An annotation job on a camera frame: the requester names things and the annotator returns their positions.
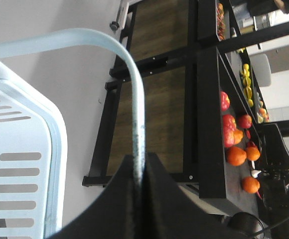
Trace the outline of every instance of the white plastic basket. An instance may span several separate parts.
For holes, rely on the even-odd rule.
[[[0,239],[60,229],[66,160],[58,108],[0,62]]]

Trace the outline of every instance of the apple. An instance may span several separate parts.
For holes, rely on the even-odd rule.
[[[224,147],[229,148],[234,145],[235,138],[234,138],[234,131],[230,128],[224,127],[223,128],[223,142]]]
[[[226,111],[229,107],[230,99],[224,91],[221,91],[221,111]]]
[[[223,128],[229,128],[232,131],[236,130],[236,122],[235,118],[232,115],[223,115]]]
[[[238,125],[242,128],[250,128],[252,126],[252,117],[243,115],[238,118]]]

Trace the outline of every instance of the basket handle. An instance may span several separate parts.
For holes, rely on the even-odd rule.
[[[145,95],[141,75],[129,52],[114,38],[92,29],[72,28],[49,34],[0,43],[0,58],[94,45],[119,55],[126,63],[132,82],[134,184],[138,198],[145,167]]]

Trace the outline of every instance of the white floor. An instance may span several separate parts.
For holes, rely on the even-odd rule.
[[[0,0],[0,42],[72,27],[93,28],[116,39],[109,23],[119,0]],[[109,69],[115,56],[96,47],[73,47],[2,61],[51,99],[63,114],[68,163],[63,223],[79,215],[102,191],[83,187],[98,133]]]

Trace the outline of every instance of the orange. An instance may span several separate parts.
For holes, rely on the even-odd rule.
[[[239,147],[232,146],[226,151],[226,159],[229,164],[239,166],[245,162],[246,152]]]
[[[236,129],[233,133],[234,133],[234,144],[238,144],[243,139],[243,131]]]
[[[248,193],[256,193],[260,188],[260,182],[257,179],[249,176],[242,179],[242,188]]]
[[[259,152],[257,147],[247,147],[245,149],[245,151],[246,151],[246,157],[250,161],[256,161],[261,156],[261,154],[260,154],[260,152]]]

